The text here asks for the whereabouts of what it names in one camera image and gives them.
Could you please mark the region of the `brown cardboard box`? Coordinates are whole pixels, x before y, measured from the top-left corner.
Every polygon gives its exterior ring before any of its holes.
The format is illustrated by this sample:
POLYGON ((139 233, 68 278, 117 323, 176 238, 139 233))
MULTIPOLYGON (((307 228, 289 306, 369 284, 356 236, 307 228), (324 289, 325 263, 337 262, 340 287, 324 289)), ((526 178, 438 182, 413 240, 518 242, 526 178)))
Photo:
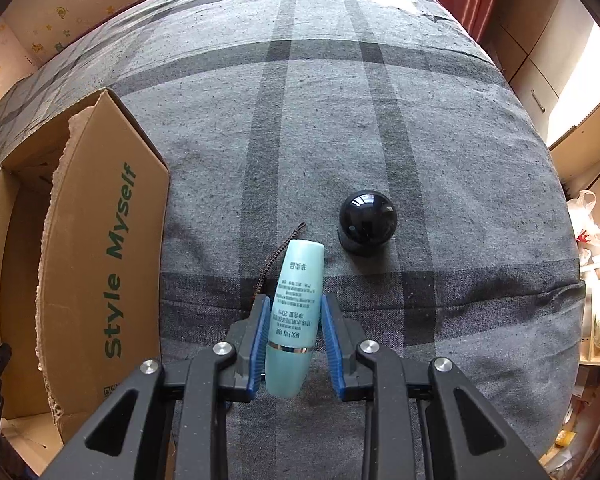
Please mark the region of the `brown cardboard box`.
POLYGON ((41 122, 0 163, 0 459, 42 474, 141 362, 160 353, 170 174, 109 89, 41 122))

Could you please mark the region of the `teal cosmetic tube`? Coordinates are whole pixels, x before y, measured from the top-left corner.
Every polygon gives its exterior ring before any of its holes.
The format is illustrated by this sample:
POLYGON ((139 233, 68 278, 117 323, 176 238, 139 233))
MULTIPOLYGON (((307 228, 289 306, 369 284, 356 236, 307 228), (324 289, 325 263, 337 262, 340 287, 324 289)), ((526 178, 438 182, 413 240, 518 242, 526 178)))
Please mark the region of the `teal cosmetic tube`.
POLYGON ((292 240, 274 295, 265 355, 266 390, 276 398, 296 396, 306 379, 321 318, 325 247, 292 240))

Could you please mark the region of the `black round-top bottle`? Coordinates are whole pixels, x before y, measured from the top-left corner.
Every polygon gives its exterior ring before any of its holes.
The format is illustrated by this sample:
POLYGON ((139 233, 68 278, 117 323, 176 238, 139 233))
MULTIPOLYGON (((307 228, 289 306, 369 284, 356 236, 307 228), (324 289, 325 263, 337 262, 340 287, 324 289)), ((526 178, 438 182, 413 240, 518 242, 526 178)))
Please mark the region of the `black round-top bottle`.
POLYGON ((341 204, 338 238, 346 252, 371 257, 381 252, 398 227, 396 206, 373 190, 356 191, 341 204))

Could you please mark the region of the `metal keychain with strap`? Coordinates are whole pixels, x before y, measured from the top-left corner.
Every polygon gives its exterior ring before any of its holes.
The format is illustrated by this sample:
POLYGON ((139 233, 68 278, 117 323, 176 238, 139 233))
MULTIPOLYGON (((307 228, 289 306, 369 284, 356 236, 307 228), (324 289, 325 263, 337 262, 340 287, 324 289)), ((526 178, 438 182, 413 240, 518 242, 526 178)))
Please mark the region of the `metal keychain with strap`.
POLYGON ((274 250, 274 252, 272 252, 272 254, 269 255, 268 258, 266 258, 265 263, 260 270, 258 278, 254 283, 251 302, 255 302, 257 296, 260 295, 260 293, 262 292, 266 280, 268 279, 268 274, 274 266, 274 263, 276 263, 280 255, 287 249, 289 243, 292 240, 298 240, 300 234, 306 229, 307 226, 308 225, 306 224, 306 222, 300 222, 298 226, 296 226, 296 228, 282 241, 282 244, 280 244, 274 250))

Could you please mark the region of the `wooden side shelf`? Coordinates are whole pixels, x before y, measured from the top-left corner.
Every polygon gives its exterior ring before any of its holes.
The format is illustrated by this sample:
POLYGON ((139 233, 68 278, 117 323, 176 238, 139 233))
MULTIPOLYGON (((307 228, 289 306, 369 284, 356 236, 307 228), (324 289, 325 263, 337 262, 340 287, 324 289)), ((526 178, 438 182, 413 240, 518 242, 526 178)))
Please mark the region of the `wooden side shelf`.
POLYGON ((540 459, 552 479, 600 479, 600 255, 583 268, 579 368, 564 421, 540 459))

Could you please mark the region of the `white plastic bag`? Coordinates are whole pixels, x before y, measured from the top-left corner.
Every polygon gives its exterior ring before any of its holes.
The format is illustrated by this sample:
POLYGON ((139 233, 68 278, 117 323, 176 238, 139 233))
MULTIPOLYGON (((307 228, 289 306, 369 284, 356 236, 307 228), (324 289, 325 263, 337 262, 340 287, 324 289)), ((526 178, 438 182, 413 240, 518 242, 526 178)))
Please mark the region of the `white plastic bag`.
POLYGON ((600 227, 593 218, 596 206, 596 194, 590 190, 581 190, 576 198, 567 202, 574 238, 579 252, 600 249, 600 227))

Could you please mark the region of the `grey plaid bed blanket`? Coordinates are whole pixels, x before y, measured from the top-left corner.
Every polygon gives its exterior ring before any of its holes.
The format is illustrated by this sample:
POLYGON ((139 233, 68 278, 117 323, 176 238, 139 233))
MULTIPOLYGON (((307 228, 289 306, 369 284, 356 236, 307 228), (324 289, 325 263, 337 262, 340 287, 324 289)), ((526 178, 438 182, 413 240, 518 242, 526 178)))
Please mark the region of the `grey plaid bed blanket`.
POLYGON ((108 87, 171 171, 161 355, 242 318, 306 222, 324 289, 368 336, 447 356, 535 454, 577 375, 584 301, 550 153, 500 71, 437 0, 146 0, 0 99, 0 161, 108 87), (352 193, 396 206, 381 252, 338 238, 352 193))

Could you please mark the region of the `beige wardrobe cabinet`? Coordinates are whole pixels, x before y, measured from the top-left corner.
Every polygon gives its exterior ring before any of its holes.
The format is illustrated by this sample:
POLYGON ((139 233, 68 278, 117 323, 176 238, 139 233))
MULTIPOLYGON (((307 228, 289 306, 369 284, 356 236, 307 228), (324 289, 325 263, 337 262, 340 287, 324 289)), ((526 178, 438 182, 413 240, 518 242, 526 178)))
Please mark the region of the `beige wardrobe cabinet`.
POLYGON ((600 24, 582 0, 495 0, 482 38, 563 181, 600 162, 600 24))

